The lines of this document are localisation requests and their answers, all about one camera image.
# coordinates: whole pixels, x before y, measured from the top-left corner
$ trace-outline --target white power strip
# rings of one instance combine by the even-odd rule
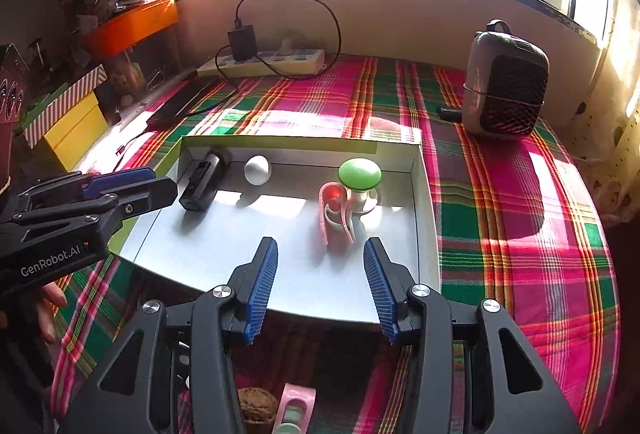
[[[258,56],[273,69],[285,75],[315,75],[324,66],[324,50],[297,50],[291,55],[281,55],[279,52],[260,52]],[[218,66],[230,78],[262,77],[275,75],[257,58],[249,60],[234,60],[233,56],[218,57]],[[220,76],[216,70],[214,59],[198,68],[198,76]]]

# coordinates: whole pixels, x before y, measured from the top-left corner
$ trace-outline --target silver bolt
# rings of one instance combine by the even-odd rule
[[[229,288],[226,284],[221,284],[220,286],[216,286],[211,292],[213,293],[214,297],[224,299],[225,297],[229,297],[229,295],[231,295],[231,288]]]
[[[482,307],[489,313],[497,313],[500,311],[500,303],[494,299],[487,299],[482,303]]]
[[[427,297],[431,293],[431,289],[426,284],[414,284],[411,287],[411,293],[416,297]]]
[[[142,305],[144,313],[155,313],[160,309],[160,303],[157,300],[148,300]]]

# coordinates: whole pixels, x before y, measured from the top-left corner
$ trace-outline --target orange tray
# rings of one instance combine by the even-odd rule
[[[101,24],[82,43],[94,60],[116,55],[140,40],[178,22],[175,0],[157,0],[132,8]]]

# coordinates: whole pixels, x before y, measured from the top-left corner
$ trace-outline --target white egg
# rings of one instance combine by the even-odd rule
[[[271,165],[264,156],[254,156],[244,164],[244,177],[251,185],[263,185],[271,177]]]

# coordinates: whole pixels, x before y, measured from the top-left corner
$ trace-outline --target green cap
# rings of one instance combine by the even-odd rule
[[[338,169],[338,178],[346,188],[358,192],[373,189],[382,178],[378,164],[366,158],[352,158]]]

